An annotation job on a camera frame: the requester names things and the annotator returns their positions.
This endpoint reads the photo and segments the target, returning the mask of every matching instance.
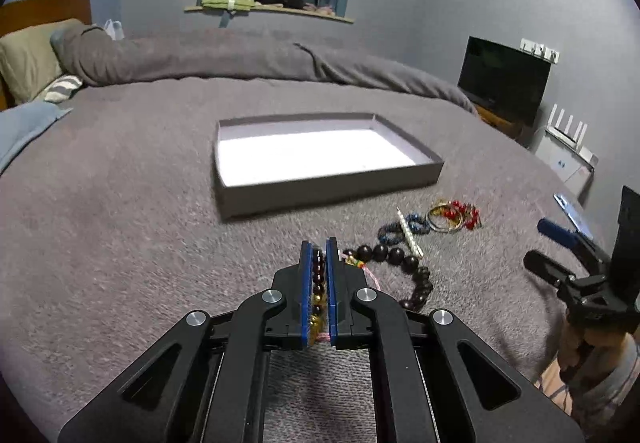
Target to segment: window sill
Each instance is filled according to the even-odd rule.
[[[207,8],[203,8],[202,6],[187,6],[184,8],[185,13],[195,13],[195,12],[204,12]],[[345,22],[347,24],[353,24],[355,20],[353,18],[347,17],[338,17],[337,15],[323,15],[321,13],[313,13],[311,11],[304,11],[303,9],[291,9],[291,8],[281,8],[277,6],[255,6],[251,8],[251,11],[269,11],[274,13],[288,13],[292,15],[303,15],[305,17],[314,17],[314,18],[324,18],[327,20],[336,20],[338,22]]]

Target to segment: pink string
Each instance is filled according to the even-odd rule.
[[[341,253],[340,258],[346,259],[347,256]],[[373,272],[367,266],[362,266],[362,270],[364,274],[373,281],[373,285],[376,287],[376,289],[380,291],[380,282],[378,282],[378,279],[376,279],[376,276],[373,275]],[[318,336],[316,336],[316,342],[330,342],[330,341],[331,341],[331,336],[329,336],[329,333],[322,332],[322,333],[318,333]]]

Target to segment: black television screen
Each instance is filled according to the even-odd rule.
[[[523,51],[469,37],[458,87],[501,118],[533,125],[551,64]]]

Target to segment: metal bolt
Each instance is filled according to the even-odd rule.
[[[187,315],[187,324],[190,326],[200,326],[204,324],[207,319],[207,315],[202,311],[192,311]]]
[[[448,326],[453,322],[453,315],[444,309],[438,309],[433,314],[433,319],[441,326]]]
[[[373,291],[371,288],[360,288],[356,292],[356,297],[358,297],[363,302],[371,302],[375,300],[378,294]]]
[[[275,304],[282,299],[282,293],[277,289],[268,289],[262,294],[262,300],[269,304]]]

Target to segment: beige pillow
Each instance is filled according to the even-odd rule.
[[[60,27],[81,24],[77,19],[32,26],[0,38],[0,73],[16,103],[33,100],[62,75],[49,39]]]

